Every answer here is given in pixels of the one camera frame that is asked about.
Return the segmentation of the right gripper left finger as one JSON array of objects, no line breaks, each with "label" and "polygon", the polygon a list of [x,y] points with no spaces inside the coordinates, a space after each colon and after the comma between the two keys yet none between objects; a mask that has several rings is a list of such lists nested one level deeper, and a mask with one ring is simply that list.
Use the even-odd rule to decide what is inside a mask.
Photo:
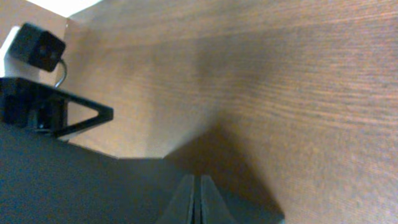
[{"label": "right gripper left finger", "polygon": [[163,215],[157,220],[157,224],[191,224],[194,180],[193,175],[183,177]]}]

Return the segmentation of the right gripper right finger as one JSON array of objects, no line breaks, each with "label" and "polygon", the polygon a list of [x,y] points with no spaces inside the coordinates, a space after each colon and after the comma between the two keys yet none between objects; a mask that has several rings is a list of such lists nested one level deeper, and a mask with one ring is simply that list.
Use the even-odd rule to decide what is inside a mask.
[{"label": "right gripper right finger", "polygon": [[201,219],[204,224],[238,224],[209,175],[201,177]]}]

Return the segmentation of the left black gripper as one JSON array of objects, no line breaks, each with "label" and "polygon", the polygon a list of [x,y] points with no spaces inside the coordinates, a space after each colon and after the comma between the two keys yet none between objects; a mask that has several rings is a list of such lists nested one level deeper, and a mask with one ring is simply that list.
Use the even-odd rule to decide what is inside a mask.
[{"label": "left black gripper", "polygon": [[[54,72],[57,65],[63,75],[53,85],[58,88],[68,75],[67,64],[62,55],[66,43],[50,31],[25,22],[14,26],[1,47],[1,80],[23,78],[28,84],[40,83],[40,71]],[[54,132],[58,139],[71,139],[90,129],[111,121],[114,110],[106,105],[80,96],[56,91],[62,100],[50,100],[35,96],[28,86],[18,87],[8,95],[1,94],[1,121],[26,128],[41,134]],[[95,110],[98,114],[71,126],[67,125],[66,101]]]}]

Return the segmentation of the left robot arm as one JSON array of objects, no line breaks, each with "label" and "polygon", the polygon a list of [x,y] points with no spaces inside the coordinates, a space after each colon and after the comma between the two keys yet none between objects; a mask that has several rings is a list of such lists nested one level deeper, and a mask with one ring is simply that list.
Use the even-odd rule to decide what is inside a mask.
[{"label": "left robot arm", "polygon": [[[35,24],[14,26],[1,47],[1,122],[67,141],[110,122],[114,110],[60,89],[66,43]],[[70,103],[96,116],[68,124]]]}]

